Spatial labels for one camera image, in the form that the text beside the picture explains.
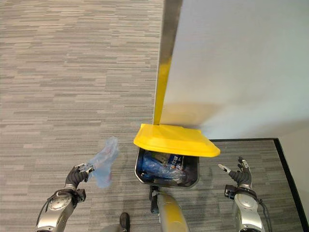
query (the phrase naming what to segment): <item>trash can lid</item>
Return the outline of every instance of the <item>trash can lid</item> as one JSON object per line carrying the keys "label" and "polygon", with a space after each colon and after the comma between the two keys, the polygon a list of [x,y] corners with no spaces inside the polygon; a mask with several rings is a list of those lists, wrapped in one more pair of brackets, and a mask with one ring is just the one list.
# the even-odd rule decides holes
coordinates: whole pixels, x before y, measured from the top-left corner
{"label": "trash can lid", "polygon": [[200,130],[171,125],[141,124],[134,144],[150,151],[185,156],[215,157],[220,154],[220,149]]}

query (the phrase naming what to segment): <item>white wall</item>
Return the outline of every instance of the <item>white wall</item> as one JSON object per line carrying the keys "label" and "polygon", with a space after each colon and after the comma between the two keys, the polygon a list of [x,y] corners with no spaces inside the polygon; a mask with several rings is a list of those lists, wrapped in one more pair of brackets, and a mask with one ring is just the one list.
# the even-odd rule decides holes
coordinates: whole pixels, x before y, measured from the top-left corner
{"label": "white wall", "polygon": [[279,140],[309,221],[308,138],[309,127],[284,135]]}
{"label": "white wall", "polygon": [[160,123],[211,139],[309,125],[309,1],[183,0]]}

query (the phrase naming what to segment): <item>silver metal arm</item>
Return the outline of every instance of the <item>silver metal arm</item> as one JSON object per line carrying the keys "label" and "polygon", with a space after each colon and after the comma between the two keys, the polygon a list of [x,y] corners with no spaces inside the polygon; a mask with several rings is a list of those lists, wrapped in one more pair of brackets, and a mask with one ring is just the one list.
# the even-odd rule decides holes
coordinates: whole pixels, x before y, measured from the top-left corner
{"label": "silver metal arm", "polygon": [[225,196],[234,200],[233,213],[236,218],[237,232],[265,232],[261,218],[257,212],[258,202],[252,190],[250,167],[245,159],[239,157],[241,171],[232,171],[218,164],[238,184],[237,187],[226,185]]}
{"label": "silver metal arm", "polygon": [[85,164],[74,166],[66,178],[64,189],[57,190],[47,199],[39,213],[35,232],[63,232],[68,218],[77,203],[86,199],[84,189],[77,189],[80,182],[87,182],[93,166],[85,170]]}
{"label": "silver metal arm", "polygon": [[63,232],[73,210],[72,197],[53,198],[47,210],[42,211],[35,232]]}

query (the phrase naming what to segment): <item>blue plastic bag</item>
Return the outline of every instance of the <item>blue plastic bag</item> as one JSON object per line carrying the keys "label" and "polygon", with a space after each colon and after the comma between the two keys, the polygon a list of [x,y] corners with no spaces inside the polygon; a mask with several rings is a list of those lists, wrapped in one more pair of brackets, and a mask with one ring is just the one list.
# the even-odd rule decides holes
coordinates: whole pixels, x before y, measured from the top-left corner
{"label": "blue plastic bag", "polygon": [[111,137],[105,142],[105,147],[97,153],[89,162],[87,167],[93,165],[94,171],[89,174],[90,179],[94,176],[99,188],[105,188],[112,182],[111,166],[119,154],[118,139]]}
{"label": "blue plastic bag", "polygon": [[164,165],[162,160],[155,159],[150,151],[144,153],[142,170],[146,172],[144,176],[147,178],[180,179],[186,176],[182,170],[175,168],[175,164],[168,162]]}

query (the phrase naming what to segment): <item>trash bin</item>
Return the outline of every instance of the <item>trash bin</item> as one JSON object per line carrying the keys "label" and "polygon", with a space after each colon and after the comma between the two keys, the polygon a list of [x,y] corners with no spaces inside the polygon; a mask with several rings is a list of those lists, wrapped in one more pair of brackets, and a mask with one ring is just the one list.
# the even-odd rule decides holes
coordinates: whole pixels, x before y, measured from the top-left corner
{"label": "trash bin", "polygon": [[[203,136],[200,130],[171,125],[141,124],[134,144],[139,148],[135,163],[137,179],[142,183],[160,187],[194,186],[198,182],[199,157],[215,157],[220,154],[220,150]],[[185,177],[175,181],[145,176],[142,168],[143,157],[149,151],[183,155],[182,170],[185,172]]]}

